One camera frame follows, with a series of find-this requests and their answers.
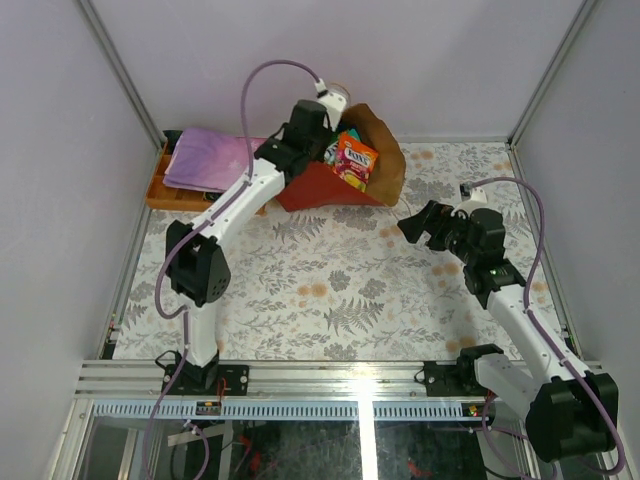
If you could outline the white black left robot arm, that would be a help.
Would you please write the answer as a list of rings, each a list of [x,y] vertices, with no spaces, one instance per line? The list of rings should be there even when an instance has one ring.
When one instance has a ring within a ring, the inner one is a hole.
[[[161,294],[154,294],[159,315],[182,323],[182,346],[175,351],[173,364],[163,368],[163,394],[189,390],[224,394],[215,331],[218,307],[231,280],[225,253],[261,206],[310,163],[322,160],[347,105],[342,95],[330,91],[314,100],[298,101],[289,120],[258,148],[249,150],[247,169],[227,192],[191,222],[175,221],[167,229],[158,278],[168,279],[184,303],[168,312]]]

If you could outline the red brown paper bag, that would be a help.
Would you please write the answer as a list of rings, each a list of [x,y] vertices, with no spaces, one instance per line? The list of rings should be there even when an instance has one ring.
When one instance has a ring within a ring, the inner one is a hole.
[[[329,166],[314,162],[276,196],[286,211],[330,205],[393,207],[398,203],[406,161],[391,131],[366,103],[350,106],[342,119],[355,127],[364,144],[379,154],[366,190],[357,190],[339,178]]]

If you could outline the orange Fox's fruits candy bag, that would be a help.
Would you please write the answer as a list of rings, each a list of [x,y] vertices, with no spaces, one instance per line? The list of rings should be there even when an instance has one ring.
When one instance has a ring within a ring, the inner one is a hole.
[[[378,159],[378,152],[348,132],[338,137],[333,172],[347,184],[365,192]]]

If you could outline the teal Fox's mint candy bag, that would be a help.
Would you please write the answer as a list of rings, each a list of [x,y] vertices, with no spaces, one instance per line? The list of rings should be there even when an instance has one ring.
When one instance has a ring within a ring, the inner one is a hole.
[[[361,141],[361,137],[360,137],[358,131],[355,128],[351,128],[351,129],[347,130],[346,134],[348,136],[352,137],[353,139],[355,139],[356,141]]]

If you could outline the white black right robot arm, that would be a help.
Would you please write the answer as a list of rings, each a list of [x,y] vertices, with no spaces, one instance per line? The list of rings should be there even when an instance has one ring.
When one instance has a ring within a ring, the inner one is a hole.
[[[595,373],[524,302],[526,282],[505,254],[502,215],[471,212],[429,202],[398,227],[415,244],[423,234],[432,251],[462,261],[469,292],[506,331],[526,364],[513,366],[495,345],[461,351],[458,387],[467,394],[487,389],[524,421],[535,453],[545,462],[617,448],[619,390],[607,373]]]

